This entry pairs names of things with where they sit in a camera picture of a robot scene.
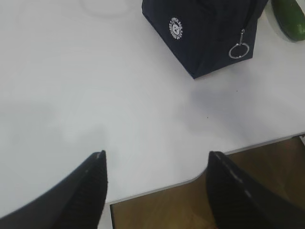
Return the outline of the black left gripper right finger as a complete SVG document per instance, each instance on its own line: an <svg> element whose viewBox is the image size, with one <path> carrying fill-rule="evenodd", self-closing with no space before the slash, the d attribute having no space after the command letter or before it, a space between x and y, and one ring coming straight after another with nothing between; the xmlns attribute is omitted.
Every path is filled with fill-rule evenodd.
<svg viewBox="0 0 305 229"><path fill-rule="evenodd" d="M219 229L303 229L305 211L274 194L222 152L211 151L206 190Z"/></svg>

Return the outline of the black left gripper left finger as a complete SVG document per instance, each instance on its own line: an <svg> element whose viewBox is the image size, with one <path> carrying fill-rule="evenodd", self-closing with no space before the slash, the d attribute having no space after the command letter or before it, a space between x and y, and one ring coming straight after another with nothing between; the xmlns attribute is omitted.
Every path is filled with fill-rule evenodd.
<svg viewBox="0 0 305 229"><path fill-rule="evenodd" d="M2 229L96 229L108 190L106 152L96 152L49 191L2 217Z"/></svg>

